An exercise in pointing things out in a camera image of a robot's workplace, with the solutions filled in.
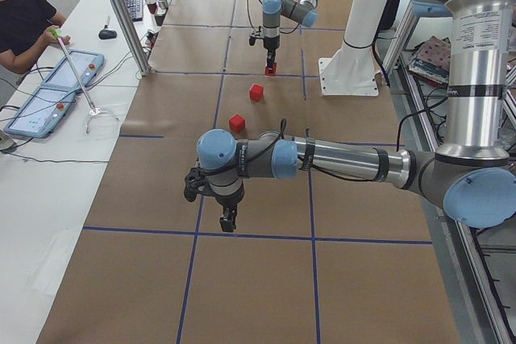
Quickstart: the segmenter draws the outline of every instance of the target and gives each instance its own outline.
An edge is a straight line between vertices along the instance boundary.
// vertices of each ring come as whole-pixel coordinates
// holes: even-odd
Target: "person's hand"
[[[51,29],[52,28],[59,28],[58,26],[50,26],[43,31],[43,34],[41,34],[40,38],[44,41],[44,43],[48,46],[49,44],[59,44],[56,37],[52,34]],[[67,36],[61,36],[61,39],[63,40],[64,44],[70,43],[70,37]]]

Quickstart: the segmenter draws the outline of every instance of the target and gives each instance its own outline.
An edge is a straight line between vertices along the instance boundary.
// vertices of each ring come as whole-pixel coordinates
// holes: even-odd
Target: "blue tablet device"
[[[37,139],[46,137],[73,104],[76,93],[40,86],[9,121],[4,132]]]
[[[87,86],[91,82],[104,64],[104,56],[95,52],[70,50],[69,55],[77,72],[81,75],[81,81],[84,86]],[[81,89],[65,56],[59,61],[50,74],[45,77],[41,82],[41,86],[46,89],[64,91]]]

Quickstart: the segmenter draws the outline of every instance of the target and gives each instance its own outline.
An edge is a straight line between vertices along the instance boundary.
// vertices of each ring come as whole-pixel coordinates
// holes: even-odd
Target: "white table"
[[[100,40],[98,32],[107,15],[116,39]],[[135,23],[138,36],[158,30],[147,10]],[[106,57],[102,74],[112,69],[129,48],[109,0],[81,0],[62,27],[72,37],[70,48],[100,52]],[[54,66],[63,53],[50,47],[38,61]],[[40,84],[38,73],[26,77],[19,90],[31,93]],[[97,160],[106,162],[119,128],[139,84],[138,67],[131,58],[117,73],[91,91],[97,106],[111,109],[119,118],[94,118],[85,132],[89,107],[84,95],[46,139],[34,139],[15,153],[38,160]],[[28,96],[16,92],[8,102],[20,106]],[[0,119],[12,117],[0,112]],[[0,122],[4,127],[6,121]],[[34,343],[44,325],[69,258],[81,232],[106,163],[37,163],[0,155],[0,342]]]

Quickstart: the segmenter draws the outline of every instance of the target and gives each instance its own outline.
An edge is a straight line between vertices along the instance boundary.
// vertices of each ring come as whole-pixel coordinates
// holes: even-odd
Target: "blue joint cap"
[[[446,18],[452,16],[444,4],[412,1],[412,12],[420,18]]]
[[[499,225],[516,212],[516,176],[503,168],[471,171],[450,186],[443,209],[470,227]]]
[[[201,136],[197,142],[197,154],[201,167],[214,171],[233,160],[236,141],[231,133],[222,129],[212,129]]]
[[[264,0],[261,3],[264,14],[274,15],[281,12],[281,0]]]
[[[278,140],[273,149],[271,168],[276,179],[288,179],[298,173],[298,147],[294,141]]]
[[[306,14],[305,18],[301,22],[301,25],[304,27],[312,27],[317,19],[317,11],[311,10]]]

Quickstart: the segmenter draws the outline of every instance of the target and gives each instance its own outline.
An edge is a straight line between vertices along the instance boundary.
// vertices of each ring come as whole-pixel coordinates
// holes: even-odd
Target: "black shirt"
[[[30,48],[52,24],[56,14],[47,0],[5,0],[0,2],[0,52],[17,56]]]

